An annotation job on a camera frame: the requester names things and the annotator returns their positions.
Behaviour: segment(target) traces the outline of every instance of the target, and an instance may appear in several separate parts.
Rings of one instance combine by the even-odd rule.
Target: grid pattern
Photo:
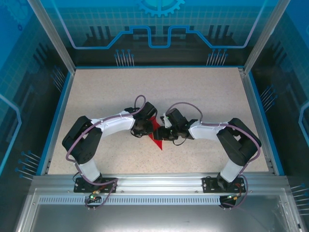
[[[39,43],[51,45],[43,27],[33,15],[0,70],[0,93],[9,101],[13,100],[25,73],[38,71],[39,64],[33,54]],[[0,125],[8,109],[9,106],[0,100]]]
[[[211,25],[216,31],[218,25],[224,28],[229,25],[227,34],[233,33],[233,40],[237,45],[243,45],[249,35],[249,32],[258,16],[261,7],[247,6],[183,6],[169,16],[151,17],[145,14],[138,7],[117,7],[117,8],[60,8],[60,14],[69,30],[71,37],[76,46],[83,46],[87,40],[86,34],[91,34],[90,26],[97,30],[98,26],[108,26],[110,34],[116,36],[119,32],[124,31],[125,27],[133,25],[155,26],[155,35],[165,36],[163,34],[164,26],[171,25],[190,25],[195,30],[199,30],[204,36],[207,36]],[[266,7],[256,26],[256,29],[250,40],[254,44],[260,35],[265,23],[267,22],[273,7]],[[60,21],[53,9],[47,9],[50,17],[55,23],[62,38],[66,34],[62,29]],[[108,38],[108,32],[103,30],[104,39]]]
[[[284,71],[293,70],[309,99],[309,49],[287,13],[279,21],[268,46],[281,43],[287,57],[281,63]]]

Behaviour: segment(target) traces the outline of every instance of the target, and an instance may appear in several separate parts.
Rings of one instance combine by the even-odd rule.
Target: glass panel
[[[277,0],[42,2],[78,66],[223,66],[245,63]]]
[[[68,70],[26,0],[0,1],[0,30],[0,231],[14,231]]]
[[[301,184],[309,184],[308,8],[308,1],[290,2],[252,70],[284,172],[304,202],[308,193]]]

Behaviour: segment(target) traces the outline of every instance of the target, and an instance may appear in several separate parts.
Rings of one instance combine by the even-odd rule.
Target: metal pin
[[[58,85],[56,84],[56,82],[54,81],[54,86],[56,86],[56,88],[59,90],[59,92],[61,93],[61,89],[60,87],[58,87]]]
[[[216,65],[216,62],[217,62],[217,59],[218,59],[218,57],[219,57],[220,52],[221,52],[221,49],[219,48],[219,49],[218,49],[217,58],[216,58],[216,61],[214,62],[214,65]]]
[[[129,59],[130,59],[130,66],[132,66],[130,51],[131,51],[130,49],[128,49],[128,50],[127,50],[127,52],[129,53],[129,55],[128,55],[128,56],[129,56]]]
[[[222,58],[221,58],[221,61],[220,61],[220,64],[222,63],[222,60],[224,58],[224,55],[225,55],[225,52],[227,51],[227,49],[224,49],[224,52],[223,52],[223,55],[222,55]]]
[[[133,55],[133,54],[131,54],[131,57],[132,57],[132,63],[133,63],[133,66],[135,66],[135,65],[134,65],[134,55]]]
[[[57,87],[57,89],[61,92],[62,86],[61,84],[54,78],[54,76],[50,75],[51,78],[54,80],[54,85]]]
[[[25,158],[25,162],[29,162],[29,163],[32,163],[32,164],[34,164],[34,165],[38,166],[38,164],[36,164],[36,163],[34,163],[34,162],[30,161],[28,158]]]
[[[302,196],[305,196],[305,197],[307,197],[307,196],[308,196],[308,193],[307,193],[307,192],[305,192],[304,194],[301,194],[301,195],[297,195],[297,196],[293,196],[293,197],[302,197]]]
[[[261,93],[260,97],[262,97],[266,93],[267,90],[269,90],[269,86],[267,86],[266,89],[263,91],[263,93]]]
[[[119,50],[118,49],[116,49],[116,53],[117,53],[117,57],[118,57],[118,61],[119,61],[119,66],[120,66],[120,58],[119,58]]]
[[[129,60],[128,60],[127,57],[128,57],[128,54],[126,54],[126,61],[127,61],[127,65],[130,66],[130,65],[129,65]]]
[[[115,57],[115,60],[116,60],[117,67],[119,67],[118,61],[117,61],[117,55],[115,54],[114,57]]]
[[[297,204],[296,206],[303,206],[303,205],[309,205],[309,203],[307,203],[307,204]]]
[[[213,53],[214,53],[215,50],[216,50],[216,49],[213,49],[213,50],[212,50],[211,59],[212,59],[212,56],[213,56]]]
[[[219,62],[220,62],[221,56],[222,56],[222,54],[220,53],[220,54],[219,54],[219,59],[218,59],[217,66],[219,66]]]
[[[275,105],[275,103],[273,102],[266,110],[265,110],[265,113],[272,107],[272,106],[274,106]]]
[[[302,201],[307,201],[307,200],[309,200],[309,199],[306,198],[306,199],[296,200],[295,202],[302,202]]]
[[[269,96],[271,96],[273,93],[276,93],[276,90],[274,89],[272,92],[271,91],[269,91],[269,92],[267,92],[267,94],[265,94],[264,96],[263,96],[263,100],[262,101],[264,101],[265,99],[266,99],[266,96],[268,95],[268,97]]]
[[[213,62],[214,62],[214,59],[216,58],[216,56],[217,56],[217,54],[215,53],[215,54],[213,54],[213,59],[212,59],[212,63],[211,63],[211,65],[213,65]]]
[[[267,89],[267,91],[265,92],[263,92],[261,95],[260,95],[260,98],[263,98],[270,90],[271,90],[271,88],[273,88],[274,87],[274,85],[272,84],[268,89]]]
[[[207,58],[207,62],[206,62],[206,65],[208,65],[208,61],[209,61],[209,58],[211,57],[211,54],[209,53],[208,54],[208,58]]]
[[[21,159],[18,160],[18,163],[22,163],[22,164],[24,164],[24,165],[27,165],[28,167],[34,168],[35,170],[37,169],[37,168],[31,166],[30,164],[27,164],[27,163],[21,161]]]
[[[35,160],[35,161],[37,161],[37,162],[40,162],[40,160],[37,160],[37,159],[35,159],[35,158],[33,158],[33,157],[29,156],[29,155],[26,155],[25,152],[23,152],[23,151],[21,152],[21,155],[22,155],[22,156],[27,156],[27,157],[30,158],[30,159],[33,159],[33,160]]]
[[[225,63],[225,60],[226,60],[226,57],[227,57],[227,56],[228,56],[228,54],[225,55],[224,60],[223,60],[223,62],[222,62],[222,64],[221,64],[222,66],[223,66],[224,63]]]
[[[22,170],[19,170],[18,168],[15,168],[15,172],[21,172],[21,173],[33,176],[32,174],[26,173],[26,172],[24,172]]]
[[[59,85],[59,86],[61,87],[61,89],[62,89],[63,84],[60,82],[60,80],[58,80],[57,77],[54,77],[53,79],[54,79],[54,81],[56,81],[56,82],[58,83],[58,85]]]
[[[271,100],[271,101],[267,104],[267,106],[265,106],[264,108],[267,108],[272,102],[274,102],[274,100],[276,100],[276,98],[278,98],[278,95],[276,95],[276,96],[274,97],[274,99]]]
[[[62,80],[62,78],[60,78],[60,76],[58,75],[58,73],[56,73],[56,71],[53,69],[53,73],[56,77],[56,79],[60,82],[60,83],[64,83],[64,81]]]
[[[121,58],[122,66],[124,67],[124,60],[122,59],[122,54],[120,54],[119,56],[120,56],[120,58]]]
[[[298,188],[298,187],[305,187],[305,183],[301,183],[301,185],[298,185],[298,186],[295,186],[295,187],[292,187],[291,189],[295,189],[295,188]]]
[[[28,151],[28,155],[33,155],[33,156],[35,156],[36,158],[41,159],[40,157],[38,157],[38,156],[34,155],[34,154],[30,151],[30,150]]]
[[[57,72],[62,76],[62,78],[66,79],[66,77],[63,75],[61,69],[59,67],[57,67],[57,66],[55,66],[55,68],[56,68]]]
[[[55,74],[55,76],[57,77],[57,79],[62,83],[64,84],[64,80],[62,79],[62,76],[59,75],[59,73],[55,71],[55,69],[53,69],[53,73]]]
[[[266,97],[264,97],[264,98],[262,99],[262,104],[265,104],[265,102],[267,102],[267,100],[268,100],[269,98],[272,98],[272,93],[273,93],[273,92],[270,92],[270,93],[268,94],[268,96],[266,96]]]
[[[268,103],[273,100],[274,98],[271,96],[266,102],[263,102],[262,105],[263,105],[263,108],[265,109],[265,106],[268,105]]]
[[[308,190],[308,189],[309,189],[309,188],[304,188],[304,189],[302,189],[302,190],[294,191],[294,192],[292,192],[292,193],[301,192],[301,191],[305,191],[305,190]]]
[[[22,170],[27,170],[29,172],[32,172],[32,173],[36,174],[35,171],[33,171],[33,170],[29,169],[29,168],[26,168],[25,166],[22,167]]]
[[[22,174],[20,174],[19,175],[19,178],[25,178],[25,179],[28,179],[28,180],[32,180],[31,178],[29,178],[29,177],[25,177],[24,175],[22,175]]]
[[[264,102],[266,98],[269,98],[271,96],[272,92],[267,92],[264,94],[264,96],[261,98],[261,102]]]
[[[125,60],[125,65],[124,65],[124,66],[126,66],[125,50],[124,50],[124,49],[121,49],[121,51],[122,51],[122,55],[123,55],[124,60]]]

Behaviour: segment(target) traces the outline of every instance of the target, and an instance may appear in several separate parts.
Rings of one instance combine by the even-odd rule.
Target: vent slot
[[[86,196],[44,196],[39,204],[84,204]],[[219,205],[219,196],[111,196],[107,205]]]

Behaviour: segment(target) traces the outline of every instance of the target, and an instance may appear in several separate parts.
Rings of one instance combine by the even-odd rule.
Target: gear logo
[[[157,15],[168,16],[173,14],[175,10],[180,9],[180,5],[184,4],[184,0],[137,0],[140,10],[144,10],[146,14],[150,13],[152,17]]]
[[[19,24],[28,16],[27,0],[0,0],[0,7],[6,7]]]

